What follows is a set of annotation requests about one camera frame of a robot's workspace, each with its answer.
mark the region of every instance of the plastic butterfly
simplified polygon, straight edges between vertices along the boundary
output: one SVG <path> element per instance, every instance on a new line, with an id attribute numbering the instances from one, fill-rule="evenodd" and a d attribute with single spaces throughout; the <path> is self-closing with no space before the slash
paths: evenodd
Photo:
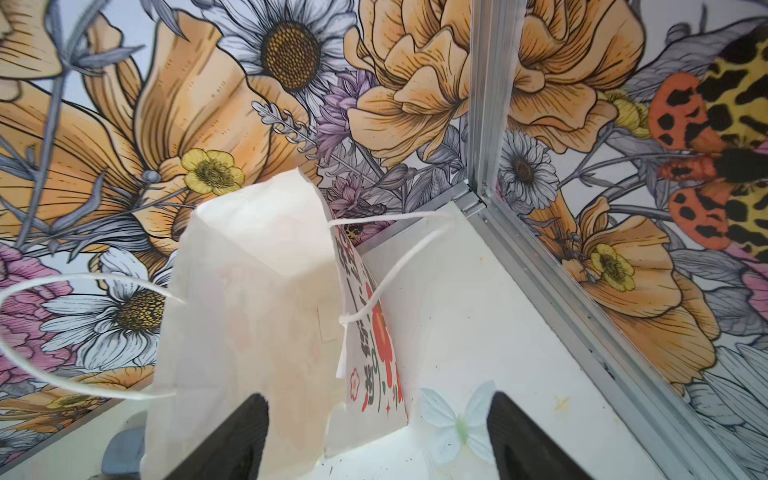
<path id="1" fill-rule="evenodd" d="M 485 426 L 496 391 L 493 381 L 485 382 L 475 390 L 462 415 L 456 415 L 448 402 L 435 390 L 421 390 L 422 417 L 438 429 L 432 445 L 435 462 L 441 465 L 452 462 L 462 445 L 467 445 L 475 455 L 486 462 L 495 462 L 488 429 Z"/>

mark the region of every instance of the floral mural wall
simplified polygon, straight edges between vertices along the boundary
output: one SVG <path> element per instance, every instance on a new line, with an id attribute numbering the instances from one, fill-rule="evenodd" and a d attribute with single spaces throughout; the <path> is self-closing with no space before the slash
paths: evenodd
<path id="1" fill-rule="evenodd" d="M 495 192 L 768 478 L 768 5 L 531 0 Z"/>
<path id="2" fill-rule="evenodd" d="M 197 205 L 296 167 L 337 217 L 420 208 L 466 178 L 469 24 L 469 0 L 0 0 L 0 288 L 166 286 Z M 0 330 L 126 389 L 151 380 L 163 311 L 129 283 L 55 282 Z M 0 357 L 0 466 L 104 401 Z"/>

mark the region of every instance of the paper bag handle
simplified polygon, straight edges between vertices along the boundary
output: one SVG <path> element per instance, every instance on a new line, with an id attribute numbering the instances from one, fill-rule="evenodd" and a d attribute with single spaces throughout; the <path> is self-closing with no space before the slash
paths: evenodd
<path id="1" fill-rule="evenodd" d="M 408 218 L 419 217 L 441 217 L 441 218 L 453 218 L 451 214 L 444 212 L 411 212 L 409 214 L 391 214 L 391 215 L 379 215 L 377 217 L 366 218 L 353 218 L 353 219 L 338 219 L 328 222 L 329 227 L 336 225 L 349 225 L 353 223 L 368 223 L 381 220 L 404 220 Z M 357 321 L 364 318 L 373 311 L 373 307 L 379 302 L 379 298 L 382 295 L 383 290 L 394 280 L 395 275 L 408 263 L 414 255 L 424 249 L 435 238 L 443 235 L 453 226 L 453 222 L 431 232 L 429 235 L 421 239 L 416 245 L 413 246 L 400 260 L 395 263 L 392 269 L 387 272 L 384 280 L 379 284 L 378 288 L 373 292 L 368 303 L 357 313 L 353 315 L 345 315 L 339 318 L 339 321 L 343 324 Z M 34 278 L 26 280 L 24 282 L 16 283 L 13 286 L 0 291 L 0 313 L 2 312 L 2 305 L 13 294 L 19 293 L 23 290 L 32 288 L 34 286 L 47 285 L 53 282 L 68 282 L 71 280 L 116 280 L 129 283 L 135 283 L 142 286 L 147 290 L 152 290 L 155 293 L 159 293 L 162 296 L 184 303 L 182 299 L 173 295 L 167 288 L 158 286 L 155 283 L 141 280 L 132 276 L 115 275 L 113 273 L 67 273 L 64 275 L 44 276 L 42 278 Z M 0 336 L 0 352 L 20 369 L 26 371 L 35 378 L 47 382 L 50 385 L 55 385 L 71 392 L 83 393 L 89 396 L 104 397 L 108 399 L 128 399 L 128 400 L 148 400 L 148 399 L 160 399 L 168 396 L 173 396 L 176 392 L 141 392 L 137 390 L 113 390 L 104 389 L 97 386 L 88 385 L 87 383 L 73 382 L 70 379 L 53 375 L 52 373 L 45 372 L 38 367 L 32 365 L 26 358 L 16 352 L 13 347 L 9 346 L 5 340 Z"/>

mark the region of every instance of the white paper bag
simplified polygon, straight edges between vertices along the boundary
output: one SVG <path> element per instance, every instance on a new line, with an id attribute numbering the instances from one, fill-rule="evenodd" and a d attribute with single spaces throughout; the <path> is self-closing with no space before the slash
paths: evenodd
<path id="1" fill-rule="evenodd" d="M 166 302 L 154 375 L 156 390 L 176 394 L 151 404 L 142 479 L 170 473 L 255 392 L 270 415 L 259 478 L 295 478 L 324 446 L 340 452 L 406 425 L 380 306 L 349 324 L 343 348 L 339 316 L 375 286 L 329 218 L 297 170 L 194 211 L 169 287 L 184 303 Z"/>

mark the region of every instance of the gray object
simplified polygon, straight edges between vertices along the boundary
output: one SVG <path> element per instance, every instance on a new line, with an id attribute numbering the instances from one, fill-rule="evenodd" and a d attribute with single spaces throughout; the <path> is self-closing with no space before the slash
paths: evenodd
<path id="1" fill-rule="evenodd" d="M 107 445 L 101 460 L 101 473 L 106 476 L 138 475 L 143 455 L 144 427 L 120 432 Z"/>

